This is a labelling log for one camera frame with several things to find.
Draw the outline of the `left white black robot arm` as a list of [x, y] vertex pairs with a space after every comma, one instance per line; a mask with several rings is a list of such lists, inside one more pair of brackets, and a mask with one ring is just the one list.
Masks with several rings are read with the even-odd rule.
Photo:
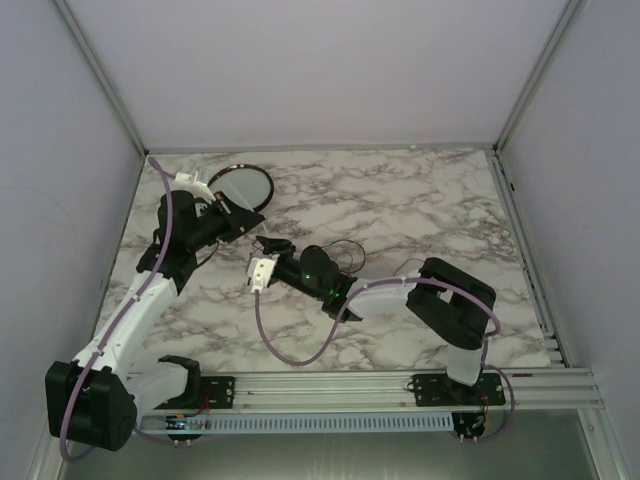
[[198, 252], [235, 241], [265, 218], [222, 192], [205, 202], [185, 190], [163, 195], [157, 218], [152, 243], [121, 304], [72, 361], [54, 362], [45, 375], [49, 432], [62, 447], [76, 442], [117, 451], [147, 412], [203, 402], [195, 360], [167, 355], [139, 375], [131, 367], [155, 322], [199, 268]]

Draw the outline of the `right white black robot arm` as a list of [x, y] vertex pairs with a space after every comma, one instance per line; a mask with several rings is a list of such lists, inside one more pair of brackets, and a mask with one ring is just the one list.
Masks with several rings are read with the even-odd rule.
[[260, 256], [247, 266], [248, 284], [255, 296], [258, 330], [266, 336], [260, 313], [260, 295], [280, 282], [321, 303], [333, 320], [329, 336], [308, 360], [292, 360], [271, 344], [267, 348], [280, 361], [306, 366], [324, 354], [340, 323], [381, 315], [411, 314], [447, 344], [446, 374], [466, 387], [479, 381], [485, 343], [500, 330], [493, 311], [495, 290], [481, 280], [436, 257], [428, 258], [411, 273], [378, 280], [349, 276], [318, 245], [299, 255], [284, 239], [259, 236]]

